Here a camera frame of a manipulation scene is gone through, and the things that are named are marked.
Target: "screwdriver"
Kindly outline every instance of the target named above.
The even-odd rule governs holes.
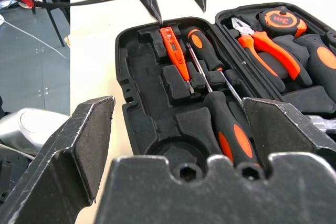
[[[196,54],[205,61],[210,71],[216,70],[221,72],[231,93],[234,95],[234,97],[239,102],[239,105],[241,106],[242,99],[239,97],[236,90],[232,87],[232,85],[222,72],[224,64],[217,58],[214,47],[211,45],[210,41],[206,38],[204,33],[202,33],[198,29],[192,29],[188,33],[188,40],[190,45],[192,45],[192,48],[195,50]]]
[[[251,142],[227,106],[224,93],[212,90],[193,48],[189,43],[187,46],[197,69],[205,79],[209,94],[205,97],[204,104],[210,110],[223,154],[233,162],[234,166],[241,162],[257,164],[257,157]]]
[[[160,34],[163,38],[164,45],[167,49],[169,58],[172,60],[174,65],[177,67],[182,78],[189,84],[190,93],[194,94],[195,91],[190,84],[190,76],[187,69],[187,64],[185,63],[185,58],[183,55],[182,48],[177,41],[174,31],[171,27],[165,27],[160,29]]]
[[[328,96],[336,102],[336,56],[318,34],[304,35],[294,42],[308,48],[308,71],[311,78],[317,85],[323,86]]]

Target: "black tool case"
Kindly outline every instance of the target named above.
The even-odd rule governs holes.
[[[134,154],[163,155],[170,161],[172,170],[179,164],[193,163],[205,171],[206,159],[210,155],[222,153],[216,136],[212,134],[211,115],[203,105],[203,99],[208,93],[204,79],[195,70],[185,46],[186,31],[190,27],[197,27],[212,43],[218,58],[225,65],[223,71],[226,77],[241,98],[290,102],[302,113],[313,113],[326,119],[336,117],[336,105],[328,96],[323,95],[323,87],[315,84],[301,87],[290,80],[286,73],[282,73],[286,90],[279,93],[238,43],[236,38],[239,33],[232,28],[231,17],[238,16],[249,21],[256,19],[258,13],[278,6],[285,6],[302,18],[308,26],[306,33],[321,35],[324,43],[336,52],[333,36],[336,32],[299,7],[287,3],[249,5],[225,10],[217,14],[214,25],[200,18],[179,18],[168,20],[161,27],[154,23],[130,28],[117,37],[117,80],[127,102],[123,106],[123,113]],[[186,82],[167,55],[159,32],[160,28],[167,26],[173,28],[188,62],[194,94],[190,94]],[[200,62],[206,71],[206,64],[202,60]],[[269,64],[274,69],[280,69],[280,76],[283,70],[278,67],[279,63],[273,61]],[[218,74],[218,71],[206,73],[212,88],[223,91],[226,95],[232,114],[253,144],[254,138],[246,116],[225,80]],[[297,151],[295,143],[292,146],[293,151]]]
[[[148,24],[122,32],[116,41],[117,80],[126,104],[124,119],[135,156],[112,162],[96,223],[332,223],[336,203],[336,143],[304,114],[336,117],[323,87],[297,85],[276,61],[280,93],[251,62],[237,41],[231,17],[254,24],[257,14],[285,6],[319,34],[336,53],[335,31],[297,6],[250,5],[226,10],[214,25],[199,18]],[[159,29],[170,26],[191,75],[191,94],[170,61]],[[186,31],[196,27],[212,43],[228,81],[243,99],[233,97],[219,71],[206,72],[213,90],[245,130],[260,166],[233,166],[213,131],[204,79],[186,49]],[[263,59],[266,54],[259,54]]]

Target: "black cable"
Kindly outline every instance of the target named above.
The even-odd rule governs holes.
[[[60,2],[60,3],[44,3],[44,2],[34,2],[36,7],[42,7],[42,8],[63,8],[63,7],[70,7],[70,6],[81,6],[81,5],[91,5],[91,4],[97,4],[97,3],[103,3],[113,0],[84,0],[79,2]]]
[[[60,3],[43,3],[43,2],[35,2],[36,7],[42,7],[42,8],[53,8],[53,7],[59,7],[59,8],[64,8],[64,7],[70,7],[70,6],[81,6],[81,5],[92,5],[92,4],[98,4],[98,3],[103,3],[103,2],[108,2],[108,1],[113,1],[113,0],[94,0],[91,1],[81,1],[81,2],[74,2],[74,3],[67,3],[67,2],[60,2]]]

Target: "tape measure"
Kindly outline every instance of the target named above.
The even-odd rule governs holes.
[[[285,6],[264,11],[259,15],[259,22],[272,37],[292,34],[298,38],[307,30],[306,23]]]

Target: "screwdriver shaft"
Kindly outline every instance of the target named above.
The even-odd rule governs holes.
[[[195,93],[195,90],[193,88],[193,86],[191,86],[190,82],[187,81],[188,85],[189,85],[189,90],[190,90],[190,94],[194,94]]]
[[[237,99],[237,101],[239,102],[240,106],[242,106],[242,99],[240,98],[240,96],[238,95],[237,91],[234,89],[234,87],[232,87],[231,83],[228,81],[228,79],[225,77],[224,73],[221,71],[227,86],[229,87],[231,93],[233,94],[233,96]]]
[[[196,57],[196,54],[195,54],[193,48],[191,47],[191,45],[190,45],[189,43],[187,43],[187,47],[188,47],[188,49],[189,49],[189,52],[190,52],[191,56],[193,57],[194,62],[196,63],[196,67],[197,67],[197,69],[199,70],[199,72],[200,72],[200,73],[203,75],[203,77],[204,77],[204,80],[205,80],[205,83],[206,83],[206,88],[208,89],[208,92],[209,92],[209,93],[213,92],[213,90],[212,90],[212,88],[211,88],[211,86],[210,86],[208,80],[206,79],[205,73],[204,73],[204,71],[203,71],[203,69],[202,69],[201,64],[199,63],[199,61],[198,61],[198,59],[197,59],[197,57]]]

